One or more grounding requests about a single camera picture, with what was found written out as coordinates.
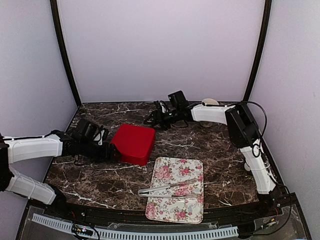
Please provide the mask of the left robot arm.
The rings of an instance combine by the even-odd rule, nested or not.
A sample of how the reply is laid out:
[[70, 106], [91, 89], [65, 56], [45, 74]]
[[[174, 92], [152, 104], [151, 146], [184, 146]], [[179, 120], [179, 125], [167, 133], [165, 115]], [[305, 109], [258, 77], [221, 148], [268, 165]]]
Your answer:
[[109, 131], [80, 119], [69, 132], [53, 130], [46, 135], [0, 137], [0, 190], [49, 205], [60, 218], [71, 213], [65, 195], [55, 186], [39, 182], [11, 167], [12, 164], [45, 157], [83, 156], [94, 163], [121, 158], [116, 145], [107, 142]]

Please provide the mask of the red chocolate box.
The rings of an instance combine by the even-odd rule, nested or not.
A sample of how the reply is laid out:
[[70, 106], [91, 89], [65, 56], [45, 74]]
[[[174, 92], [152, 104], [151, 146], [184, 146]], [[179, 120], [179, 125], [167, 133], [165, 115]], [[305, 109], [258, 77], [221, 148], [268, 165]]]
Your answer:
[[121, 161], [133, 165], [145, 166], [150, 159], [155, 141], [124, 141], [119, 143]]

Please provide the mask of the red box lid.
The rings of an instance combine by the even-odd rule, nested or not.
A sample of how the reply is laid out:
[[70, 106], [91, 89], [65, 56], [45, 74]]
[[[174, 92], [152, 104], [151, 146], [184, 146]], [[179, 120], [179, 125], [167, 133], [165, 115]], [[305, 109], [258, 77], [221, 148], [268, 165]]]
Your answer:
[[111, 143], [115, 144], [117, 149], [120, 151], [118, 144], [125, 141], [156, 141], [156, 131], [153, 128], [135, 126], [130, 124], [122, 124], [114, 137], [111, 140]]

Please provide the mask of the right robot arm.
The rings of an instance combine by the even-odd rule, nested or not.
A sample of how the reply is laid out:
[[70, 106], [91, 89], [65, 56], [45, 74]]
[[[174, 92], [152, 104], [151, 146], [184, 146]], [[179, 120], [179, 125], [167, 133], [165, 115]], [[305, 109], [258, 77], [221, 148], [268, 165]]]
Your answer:
[[155, 129], [166, 131], [179, 121], [219, 123], [227, 126], [231, 143], [245, 157], [245, 168], [253, 175], [257, 193], [270, 195], [276, 187], [270, 163], [264, 156], [263, 132], [251, 113], [247, 102], [231, 104], [211, 103], [204, 99], [190, 103], [180, 90], [168, 95], [171, 108], [164, 101], [154, 101], [153, 110], [143, 121]]

